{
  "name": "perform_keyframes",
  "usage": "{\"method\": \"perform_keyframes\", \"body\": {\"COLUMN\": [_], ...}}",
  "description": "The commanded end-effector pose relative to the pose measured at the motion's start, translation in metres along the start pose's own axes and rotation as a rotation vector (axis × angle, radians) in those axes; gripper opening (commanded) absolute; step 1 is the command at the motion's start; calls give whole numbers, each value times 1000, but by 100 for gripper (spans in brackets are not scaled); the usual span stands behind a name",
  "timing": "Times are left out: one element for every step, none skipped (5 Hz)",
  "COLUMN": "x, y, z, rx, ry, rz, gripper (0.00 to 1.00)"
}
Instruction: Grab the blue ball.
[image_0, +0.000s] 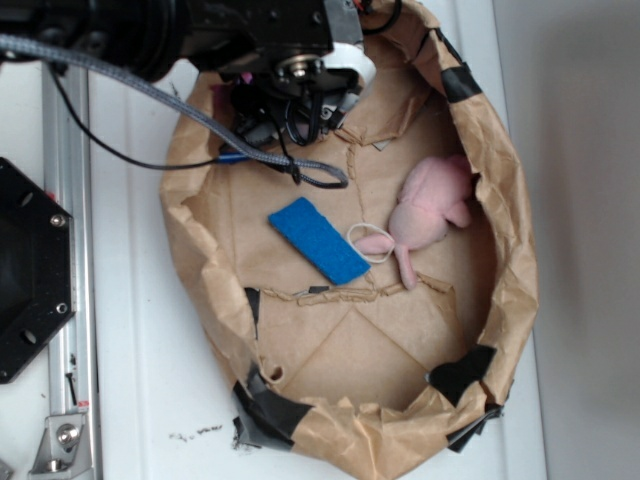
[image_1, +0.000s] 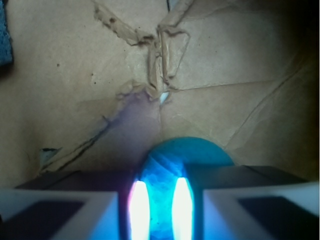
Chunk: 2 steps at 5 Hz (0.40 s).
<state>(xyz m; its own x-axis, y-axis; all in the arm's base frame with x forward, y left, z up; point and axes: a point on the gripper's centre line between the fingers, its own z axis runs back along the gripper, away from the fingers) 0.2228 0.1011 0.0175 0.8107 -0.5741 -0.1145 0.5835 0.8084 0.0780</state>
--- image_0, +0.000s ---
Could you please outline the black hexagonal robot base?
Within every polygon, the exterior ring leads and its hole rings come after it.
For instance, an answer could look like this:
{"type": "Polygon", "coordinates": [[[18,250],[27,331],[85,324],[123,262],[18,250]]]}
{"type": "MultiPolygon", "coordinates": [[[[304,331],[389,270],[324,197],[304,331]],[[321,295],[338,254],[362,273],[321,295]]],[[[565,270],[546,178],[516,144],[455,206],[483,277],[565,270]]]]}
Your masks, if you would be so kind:
{"type": "Polygon", "coordinates": [[[13,382],[74,313],[72,217],[1,160],[1,383],[13,382]]]}

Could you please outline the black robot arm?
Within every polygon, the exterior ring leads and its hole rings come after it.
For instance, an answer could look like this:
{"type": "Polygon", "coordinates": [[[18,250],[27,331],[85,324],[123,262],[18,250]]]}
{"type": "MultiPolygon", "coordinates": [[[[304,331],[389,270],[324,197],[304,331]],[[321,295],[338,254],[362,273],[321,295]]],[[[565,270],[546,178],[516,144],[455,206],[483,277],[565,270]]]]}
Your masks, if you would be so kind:
{"type": "Polygon", "coordinates": [[[351,1],[5,1],[1,30],[155,82],[185,59],[232,86],[235,130],[305,146],[342,126],[376,68],[351,1]]]}

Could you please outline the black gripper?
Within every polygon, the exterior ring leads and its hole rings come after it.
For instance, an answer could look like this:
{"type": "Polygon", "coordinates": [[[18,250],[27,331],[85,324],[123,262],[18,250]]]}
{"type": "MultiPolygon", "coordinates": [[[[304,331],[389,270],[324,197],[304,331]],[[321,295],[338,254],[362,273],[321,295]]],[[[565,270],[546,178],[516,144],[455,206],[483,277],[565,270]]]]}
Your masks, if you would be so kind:
{"type": "Polygon", "coordinates": [[[352,1],[217,1],[216,70],[231,85],[235,131],[261,146],[339,129],[376,76],[352,1]]]}

